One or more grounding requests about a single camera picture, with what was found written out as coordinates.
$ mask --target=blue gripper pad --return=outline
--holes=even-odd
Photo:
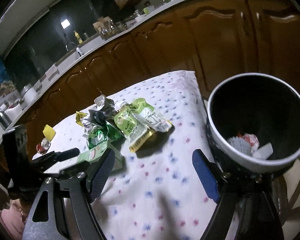
[[[211,198],[215,203],[218,203],[221,197],[218,192],[217,181],[203,158],[205,158],[207,162],[208,159],[205,156],[202,157],[201,154],[201,150],[195,150],[192,153],[193,167],[197,172],[197,175],[204,190],[207,193],[208,198]]]

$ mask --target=trash bin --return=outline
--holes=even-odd
[[[228,78],[212,91],[207,112],[218,147],[250,171],[279,171],[300,155],[300,95],[278,78],[261,73]],[[273,154],[263,160],[239,152],[226,141],[238,132],[255,134],[260,147],[271,143]]]

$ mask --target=ceiling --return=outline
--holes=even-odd
[[[25,26],[57,0],[15,0],[0,19],[0,56]]]

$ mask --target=faucet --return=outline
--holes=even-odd
[[[68,41],[67,42],[67,44],[66,44],[67,51],[69,51],[69,49],[68,49],[68,44],[69,43],[72,43],[75,46],[75,50],[77,51],[77,53],[79,54],[80,57],[82,57],[84,55],[83,51],[78,46],[76,46],[76,44],[73,41]]]
[[[67,49],[67,51],[69,51],[69,49],[68,49],[68,44],[69,44],[69,43],[72,43],[75,47],[77,47],[73,41],[68,41],[67,44],[66,44],[66,49]]]

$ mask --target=crumpled wrapper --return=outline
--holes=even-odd
[[[113,171],[123,168],[124,161],[120,152],[111,144],[123,138],[122,132],[114,123],[117,111],[114,101],[105,95],[97,97],[96,105],[89,109],[89,113],[76,112],[76,123],[84,127],[83,137],[87,138],[88,151],[80,153],[77,163],[82,161],[97,161],[107,148],[115,152]]]
[[[89,149],[105,140],[113,142],[123,137],[113,120],[117,114],[114,101],[101,95],[94,102],[96,105],[89,109],[89,114],[80,112],[76,114],[76,122],[84,127],[83,137],[87,138]]]

